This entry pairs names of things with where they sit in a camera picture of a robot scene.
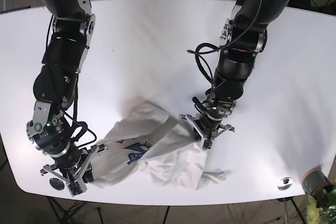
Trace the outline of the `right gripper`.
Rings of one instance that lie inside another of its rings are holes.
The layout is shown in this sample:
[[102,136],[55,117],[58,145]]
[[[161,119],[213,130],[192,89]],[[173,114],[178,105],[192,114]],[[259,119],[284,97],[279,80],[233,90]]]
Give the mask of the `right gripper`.
[[67,188],[72,197],[87,191],[83,176],[92,169],[93,158],[108,149],[106,144],[93,145],[90,150],[77,146],[76,142],[88,131],[86,122],[74,121],[69,125],[63,114],[34,115],[27,123],[27,136],[34,147],[55,162],[45,165],[40,174],[51,174],[49,183],[52,188]]

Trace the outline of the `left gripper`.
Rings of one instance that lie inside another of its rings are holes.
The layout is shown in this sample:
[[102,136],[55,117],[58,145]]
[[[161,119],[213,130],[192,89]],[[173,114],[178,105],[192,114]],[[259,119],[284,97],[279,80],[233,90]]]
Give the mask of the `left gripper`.
[[195,108],[199,114],[180,114],[179,119],[184,120],[194,132],[197,143],[202,143],[202,148],[210,150],[214,141],[224,132],[235,132],[235,128],[229,124],[222,124],[222,120],[228,118],[236,106],[236,101],[220,101],[214,95],[209,95],[201,102],[193,97]]

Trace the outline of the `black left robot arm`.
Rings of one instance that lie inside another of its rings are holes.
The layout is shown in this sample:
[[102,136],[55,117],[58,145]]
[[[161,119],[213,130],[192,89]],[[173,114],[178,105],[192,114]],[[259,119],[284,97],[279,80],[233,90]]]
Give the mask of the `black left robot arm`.
[[220,45],[202,43],[192,51],[211,87],[205,92],[203,102],[193,97],[198,115],[180,117],[193,128],[202,149],[211,149],[220,134],[234,130],[231,125],[223,125],[222,120],[231,115],[236,101],[243,95],[256,57],[266,46],[268,25],[277,19],[289,1],[238,0],[223,27]]

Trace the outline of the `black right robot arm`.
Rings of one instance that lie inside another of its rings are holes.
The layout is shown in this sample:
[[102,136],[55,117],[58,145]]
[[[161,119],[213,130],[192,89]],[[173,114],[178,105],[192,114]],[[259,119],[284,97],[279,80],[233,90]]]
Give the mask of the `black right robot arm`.
[[90,48],[96,22],[90,0],[43,0],[51,12],[42,68],[33,93],[36,98],[33,119],[27,123],[27,136],[34,147],[54,163],[41,173],[52,174],[53,186],[67,187],[72,196],[87,190],[93,181],[91,161],[107,146],[90,141],[76,142],[89,128],[67,110],[78,107],[78,80]]

